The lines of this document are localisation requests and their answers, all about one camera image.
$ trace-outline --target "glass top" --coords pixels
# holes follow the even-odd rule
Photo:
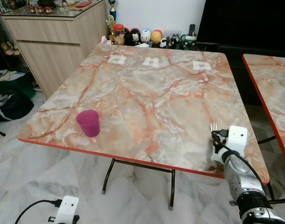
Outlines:
[[[29,10],[30,5],[27,6],[23,6],[21,8],[15,9],[11,12],[5,13],[2,16],[47,16],[47,17],[76,17],[78,15],[80,15],[81,13],[83,13],[84,11],[86,11],[87,9],[91,8],[92,6],[100,3],[103,0],[93,0],[92,3],[90,4],[90,7],[86,8],[85,10],[71,10],[71,8],[73,6],[70,7],[55,7],[54,9],[52,9],[52,13],[51,14],[47,14],[47,13],[42,13],[40,14],[38,12],[38,10],[36,10],[36,13],[31,13]]]

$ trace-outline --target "wooden cabinet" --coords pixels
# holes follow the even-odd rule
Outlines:
[[[47,98],[108,35],[104,0],[74,17],[11,14],[3,20]]]

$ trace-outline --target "marble table top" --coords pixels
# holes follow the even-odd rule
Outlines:
[[[243,60],[285,157],[285,58],[245,54]]]
[[[79,112],[98,111],[88,138]],[[97,45],[18,132],[21,141],[222,177],[210,122],[248,129],[245,157],[269,174],[227,58],[221,53]]]

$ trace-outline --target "red cap jar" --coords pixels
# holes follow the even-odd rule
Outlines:
[[[114,42],[116,45],[124,45],[125,44],[125,30],[124,25],[122,24],[114,24],[113,25],[113,31],[114,31]]]

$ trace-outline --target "black bag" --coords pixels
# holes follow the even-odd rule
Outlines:
[[[0,121],[15,120],[27,115],[34,104],[22,94],[0,94]]]

